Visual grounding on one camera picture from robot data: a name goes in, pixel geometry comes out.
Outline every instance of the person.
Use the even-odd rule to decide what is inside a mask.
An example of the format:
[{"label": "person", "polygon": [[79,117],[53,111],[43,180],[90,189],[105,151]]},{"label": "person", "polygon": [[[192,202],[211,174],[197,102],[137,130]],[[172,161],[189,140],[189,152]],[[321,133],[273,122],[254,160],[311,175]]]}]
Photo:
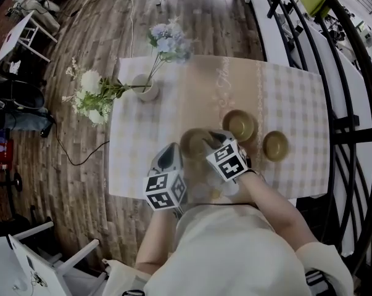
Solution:
[{"label": "person", "polygon": [[41,22],[53,35],[55,35],[60,25],[54,19],[51,13],[58,12],[59,6],[50,0],[13,0],[20,3],[22,14],[26,16],[31,11],[35,11],[33,16]]},{"label": "person", "polygon": [[143,290],[123,295],[353,295],[334,246],[317,241],[299,211],[256,171],[238,177],[251,205],[200,205],[181,217],[154,212],[135,269]]}]

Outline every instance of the checkered tablecloth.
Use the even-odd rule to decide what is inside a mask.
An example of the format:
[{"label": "checkered tablecloth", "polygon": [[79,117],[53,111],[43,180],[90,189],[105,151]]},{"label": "checkered tablecloth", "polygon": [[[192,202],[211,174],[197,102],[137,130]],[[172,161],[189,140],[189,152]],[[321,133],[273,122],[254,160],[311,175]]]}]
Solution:
[{"label": "checkered tablecloth", "polygon": [[[130,83],[136,75],[149,73],[152,64],[150,57],[121,59],[119,79]],[[289,199],[327,192],[328,119],[320,76],[249,59],[194,56],[186,65],[165,64],[154,80],[160,85],[156,100],[142,102],[132,91],[115,100],[110,130],[110,194],[142,199],[143,177],[156,154],[170,142],[178,142],[180,132],[187,128],[219,128],[222,116],[231,109],[247,110],[258,121],[254,166],[270,185]],[[219,93],[223,80],[231,86]],[[249,104],[242,97],[246,87],[253,87],[248,93],[255,94]],[[184,116],[191,113],[190,109],[194,117],[187,119]],[[263,138],[273,130],[282,131],[290,144],[288,156],[279,163],[269,162],[262,152]],[[217,181],[210,176],[207,180],[211,183],[197,187],[220,199],[212,202],[231,202],[220,194],[221,188],[213,187]]]}]

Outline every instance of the white chair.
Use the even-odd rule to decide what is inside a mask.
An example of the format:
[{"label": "white chair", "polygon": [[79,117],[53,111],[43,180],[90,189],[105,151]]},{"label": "white chair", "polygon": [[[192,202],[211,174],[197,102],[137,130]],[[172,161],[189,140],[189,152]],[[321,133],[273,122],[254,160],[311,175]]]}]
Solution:
[{"label": "white chair", "polygon": [[[64,281],[64,276],[69,272],[81,259],[87,254],[93,251],[98,245],[99,241],[94,239],[73,257],[59,265],[54,267],[54,263],[58,261],[61,254],[53,256],[50,260],[45,260],[34,251],[29,249],[26,245],[23,245],[19,240],[33,236],[38,232],[41,232],[47,228],[53,227],[54,223],[42,224],[38,227],[29,229],[20,234],[10,236],[10,244],[14,250],[14,253],[20,262],[20,265],[27,275],[28,278],[28,292],[34,295],[55,295],[55,296],[72,296],[67,284]],[[89,296],[95,294],[101,284],[106,278],[106,273],[103,272],[97,277],[91,287]]]}]

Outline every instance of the flower vase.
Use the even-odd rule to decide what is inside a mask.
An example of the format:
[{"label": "flower vase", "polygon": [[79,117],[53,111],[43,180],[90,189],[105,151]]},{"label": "flower vase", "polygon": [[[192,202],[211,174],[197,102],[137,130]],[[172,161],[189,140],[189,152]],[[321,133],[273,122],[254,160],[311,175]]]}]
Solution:
[{"label": "flower vase", "polygon": [[160,88],[156,82],[151,78],[147,82],[148,75],[138,75],[132,81],[132,86],[138,86],[137,88],[132,88],[136,96],[144,102],[153,101],[159,94]]}]

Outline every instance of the sleeve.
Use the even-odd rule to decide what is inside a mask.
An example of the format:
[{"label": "sleeve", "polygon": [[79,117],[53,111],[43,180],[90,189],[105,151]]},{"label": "sleeve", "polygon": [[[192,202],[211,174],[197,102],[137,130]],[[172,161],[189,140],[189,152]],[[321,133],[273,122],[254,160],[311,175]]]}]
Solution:
[{"label": "sleeve", "polygon": [[353,295],[353,279],[335,246],[310,242],[296,251],[305,273],[321,271],[335,289],[337,295]]},{"label": "sleeve", "polygon": [[131,268],[116,260],[104,260],[109,278],[102,296],[122,296],[129,290],[143,290],[151,275]]}]

